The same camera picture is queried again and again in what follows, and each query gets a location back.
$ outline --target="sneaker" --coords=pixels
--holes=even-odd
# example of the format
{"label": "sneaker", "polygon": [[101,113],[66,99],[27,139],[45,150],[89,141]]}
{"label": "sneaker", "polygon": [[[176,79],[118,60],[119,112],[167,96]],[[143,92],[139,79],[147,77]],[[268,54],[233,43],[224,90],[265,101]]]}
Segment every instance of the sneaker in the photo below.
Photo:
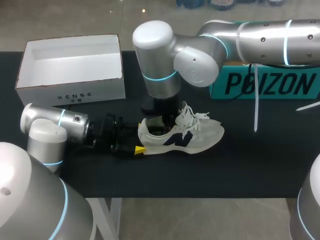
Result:
{"label": "sneaker", "polygon": [[225,133],[221,123],[210,119],[209,113],[194,114],[186,102],[168,133],[156,134],[151,129],[165,129],[162,116],[143,119],[138,127],[140,142],[146,148],[145,155],[163,154],[178,150],[188,154],[203,152],[218,143]]}

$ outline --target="open box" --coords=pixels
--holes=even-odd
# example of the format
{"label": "open box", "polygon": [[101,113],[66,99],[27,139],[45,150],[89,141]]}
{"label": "open box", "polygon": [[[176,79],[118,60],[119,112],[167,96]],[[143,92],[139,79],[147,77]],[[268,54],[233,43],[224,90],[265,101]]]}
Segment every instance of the open box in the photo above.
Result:
{"label": "open box", "polygon": [[29,41],[15,88],[24,105],[56,106],[124,99],[118,36]]}

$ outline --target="white robotic arm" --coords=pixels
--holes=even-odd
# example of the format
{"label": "white robotic arm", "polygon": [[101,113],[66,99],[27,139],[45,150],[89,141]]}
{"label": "white robotic arm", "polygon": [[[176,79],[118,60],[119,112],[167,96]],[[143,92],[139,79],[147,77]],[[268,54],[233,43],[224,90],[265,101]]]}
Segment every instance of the white robotic arm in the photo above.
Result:
{"label": "white robotic arm", "polygon": [[197,36],[174,34],[163,21],[149,21],[133,33],[133,44],[148,93],[167,99],[188,83],[207,87],[226,61],[262,65],[320,62],[320,20],[232,23],[206,22]]}

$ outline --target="shoe tongue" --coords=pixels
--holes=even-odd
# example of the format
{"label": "shoe tongue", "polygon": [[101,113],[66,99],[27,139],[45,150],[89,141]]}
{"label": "shoe tongue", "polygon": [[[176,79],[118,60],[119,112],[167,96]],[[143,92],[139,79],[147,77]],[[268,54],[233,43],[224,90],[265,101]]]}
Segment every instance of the shoe tongue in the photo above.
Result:
{"label": "shoe tongue", "polygon": [[194,116],[190,112],[190,109],[185,101],[182,103],[182,106],[183,109],[181,110],[180,115],[175,118],[175,124],[177,124],[179,127],[186,127],[190,125],[190,122],[194,119]]}

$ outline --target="shoe sole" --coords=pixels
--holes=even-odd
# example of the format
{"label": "shoe sole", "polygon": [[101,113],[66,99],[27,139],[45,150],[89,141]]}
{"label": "shoe sole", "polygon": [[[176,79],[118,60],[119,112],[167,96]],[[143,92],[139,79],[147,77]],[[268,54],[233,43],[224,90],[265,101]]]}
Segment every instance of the shoe sole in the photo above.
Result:
{"label": "shoe sole", "polygon": [[186,147],[186,146],[176,146],[176,145],[170,145],[170,146],[144,146],[146,148],[144,155],[155,155],[155,154],[165,154],[170,151],[182,151],[187,154],[198,154],[201,153],[214,145],[216,145],[224,136],[225,129],[221,126],[221,130],[217,134],[217,138],[215,141],[212,141],[209,145],[203,146],[203,147]]}

